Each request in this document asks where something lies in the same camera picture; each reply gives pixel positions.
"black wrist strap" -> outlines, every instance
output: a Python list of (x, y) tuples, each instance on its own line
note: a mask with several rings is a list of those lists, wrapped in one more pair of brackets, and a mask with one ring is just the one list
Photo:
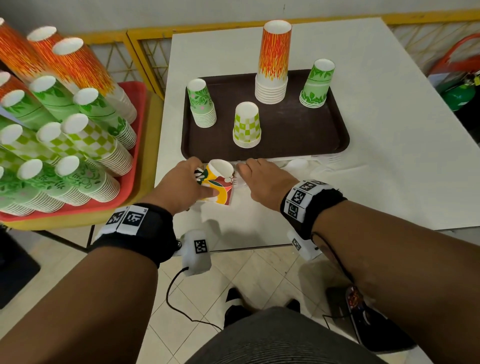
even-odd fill
[(302, 181), (285, 195), (280, 212), (299, 236), (308, 240), (318, 215), (345, 200), (339, 190), (326, 183), (316, 180)]
[(151, 259), (157, 267), (169, 260), (178, 250), (177, 238), (173, 231), (173, 216), (165, 209), (152, 204), (135, 204), (147, 209), (141, 217), (135, 234), (121, 233), (121, 226), (128, 218), (129, 209), (123, 211), (116, 222), (115, 231), (102, 234), (90, 247), (90, 251), (102, 246), (115, 246), (132, 250)]

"gray pants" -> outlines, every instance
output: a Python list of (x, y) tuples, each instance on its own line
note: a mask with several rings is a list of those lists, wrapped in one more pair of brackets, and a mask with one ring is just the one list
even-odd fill
[(225, 328), (187, 362), (203, 363), (385, 364), (359, 344), (283, 307), (260, 311)]

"left hand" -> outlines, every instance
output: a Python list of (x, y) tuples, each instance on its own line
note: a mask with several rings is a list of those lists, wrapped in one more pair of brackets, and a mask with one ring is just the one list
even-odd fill
[(217, 190), (197, 183), (194, 172), (202, 166), (197, 157), (179, 162), (139, 202), (160, 206), (175, 215), (190, 208), (197, 200), (217, 196)]

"forearm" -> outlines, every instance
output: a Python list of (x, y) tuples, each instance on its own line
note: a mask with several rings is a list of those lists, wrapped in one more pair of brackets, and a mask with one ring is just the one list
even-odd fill
[(95, 249), (0, 340), (0, 363), (135, 363), (156, 281), (147, 257)]
[(351, 201), (323, 211), (313, 231), (380, 311), (426, 351), (434, 347), (430, 355), (468, 358), (480, 334), (480, 247)]

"brown serving tray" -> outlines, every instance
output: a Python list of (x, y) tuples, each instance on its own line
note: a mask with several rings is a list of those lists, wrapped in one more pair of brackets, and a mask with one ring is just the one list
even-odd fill
[[(200, 128), (195, 124), (185, 88), (183, 156), (195, 156), (207, 163), (212, 159), (237, 161), (331, 154), (345, 150), (350, 137), (332, 89), (328, 90), (327, 101), (320, 108), (310, 109), (299, 101), (309, 72), (289, 71), (285, 98), (274, 105), (265, 105), (256, 99), (256, 73), (202, 77), (216, 110), (217, 120), (210, 128)], [(235, 108), (243, 101), (251, 101), (258, 106), (262, 128), (260, 143), (250, 149), (237, 146), (232, 139)]]

